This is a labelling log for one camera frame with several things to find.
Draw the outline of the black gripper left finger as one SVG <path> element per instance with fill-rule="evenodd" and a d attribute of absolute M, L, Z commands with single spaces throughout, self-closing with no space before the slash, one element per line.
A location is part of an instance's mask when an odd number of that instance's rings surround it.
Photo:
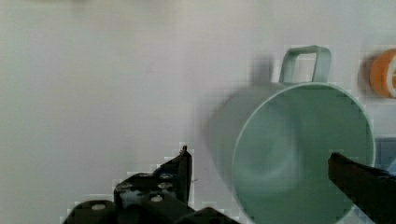
<path fill-rule="evenodd" d="M 189 206 L 192 156 L 184 146 L 151 173 L 120 182 L 113 199 L 76 205 L 63 224 L 239 224 L 221 212 Z"/>

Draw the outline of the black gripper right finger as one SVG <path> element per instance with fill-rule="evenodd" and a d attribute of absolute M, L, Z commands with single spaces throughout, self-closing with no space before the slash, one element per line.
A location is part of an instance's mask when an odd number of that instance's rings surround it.
<path fill-rule="evenodd" d="M 375 224 L 396 223 L 394 175 L 333 153 L 328 159 L 328 177 Z"/>

